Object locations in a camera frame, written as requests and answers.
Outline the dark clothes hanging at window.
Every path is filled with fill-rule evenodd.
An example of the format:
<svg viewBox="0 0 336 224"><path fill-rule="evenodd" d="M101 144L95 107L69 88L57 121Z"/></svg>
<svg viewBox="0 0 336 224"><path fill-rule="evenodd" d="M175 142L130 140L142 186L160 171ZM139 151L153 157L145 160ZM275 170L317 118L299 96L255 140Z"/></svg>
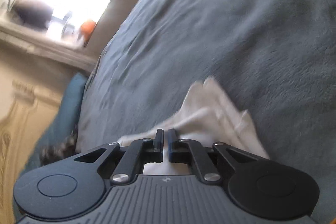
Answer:
<svg viewBox="0 0 336 224"><path fill-rule="evenodd" d="M53 9L50 6L34 0L17 1L12 10L21 18L23 24L39 29L47 29L49 27L53 13Z"/></svg>

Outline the plaid dark garment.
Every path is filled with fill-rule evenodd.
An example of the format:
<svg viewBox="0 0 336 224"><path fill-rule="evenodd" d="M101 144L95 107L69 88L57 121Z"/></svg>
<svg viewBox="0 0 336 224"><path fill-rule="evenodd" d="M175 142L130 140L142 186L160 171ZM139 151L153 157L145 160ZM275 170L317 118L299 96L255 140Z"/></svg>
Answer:
<svg viewBox="0 0 336 224"><path fill-rule="evenodd" d="M41 166L49 165L76 155L77 138L78 126L75 126L72 132L65 138L63 142L56 145L47 145L43 147L39 153L39 161Z"/></svg>

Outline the teal pillow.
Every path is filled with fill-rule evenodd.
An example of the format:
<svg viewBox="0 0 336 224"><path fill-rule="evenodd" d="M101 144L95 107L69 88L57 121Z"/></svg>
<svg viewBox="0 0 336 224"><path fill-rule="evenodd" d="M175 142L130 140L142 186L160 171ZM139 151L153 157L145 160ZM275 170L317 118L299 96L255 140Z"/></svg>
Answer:
<svg viewBox="0 0 336 224"><path fill-rule="evenodd" d="M78 73L70 80L54 120L36 142L20 176L41 166L39 154L48 145L58 145L78 125L83 93L88 77Z"/></svg>

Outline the cream carved headboard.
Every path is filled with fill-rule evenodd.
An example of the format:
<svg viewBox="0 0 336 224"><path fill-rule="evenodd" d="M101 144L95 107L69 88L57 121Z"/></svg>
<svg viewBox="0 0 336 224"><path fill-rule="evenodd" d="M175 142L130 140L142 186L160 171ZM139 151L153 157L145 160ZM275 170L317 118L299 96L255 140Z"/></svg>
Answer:
<svg viewBox="0 0 336 224"><path fill-rule="evenodd" d="M36 142L55 118L62 95L14 80L14 100L1 119L1 223L14 223L13 187Z"/></svg>

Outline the orange bag on windowsill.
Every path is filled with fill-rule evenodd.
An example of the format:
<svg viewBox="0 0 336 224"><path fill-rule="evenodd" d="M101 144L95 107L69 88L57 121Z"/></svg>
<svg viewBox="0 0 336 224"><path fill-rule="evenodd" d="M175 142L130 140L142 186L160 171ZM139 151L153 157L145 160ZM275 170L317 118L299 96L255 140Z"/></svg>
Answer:
<svg viewBox="0 0 336 224"><path fill-rule="evenodd" d="M88 40L96 26L96 22L93 20L86 20L80 26L80 34L84 37L84 40Z"/></svg>

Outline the grey bed blanket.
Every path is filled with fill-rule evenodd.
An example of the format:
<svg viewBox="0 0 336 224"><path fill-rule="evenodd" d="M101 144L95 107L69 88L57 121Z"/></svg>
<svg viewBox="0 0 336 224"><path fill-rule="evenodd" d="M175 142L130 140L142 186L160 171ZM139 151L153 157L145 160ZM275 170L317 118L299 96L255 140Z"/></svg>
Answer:
<svg viewBox="0 0 336 224"><path fill-rule="evenodd" d="M213 76L335 217L335 0L139 0L85 87L77 148L147 131Z"/></svg>

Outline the beige curtain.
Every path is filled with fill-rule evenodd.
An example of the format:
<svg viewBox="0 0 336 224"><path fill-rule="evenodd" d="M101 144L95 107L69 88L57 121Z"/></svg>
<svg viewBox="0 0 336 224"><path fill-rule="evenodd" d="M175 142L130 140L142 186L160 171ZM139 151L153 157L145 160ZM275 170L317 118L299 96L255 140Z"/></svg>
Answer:
<svg viewBox="0 0 336 224"><path fill-rule="evenodd" d="M43 34L17 24L1 20L1 42L26 53L91 72L97 58L85 49L51 40Z"/></svg>

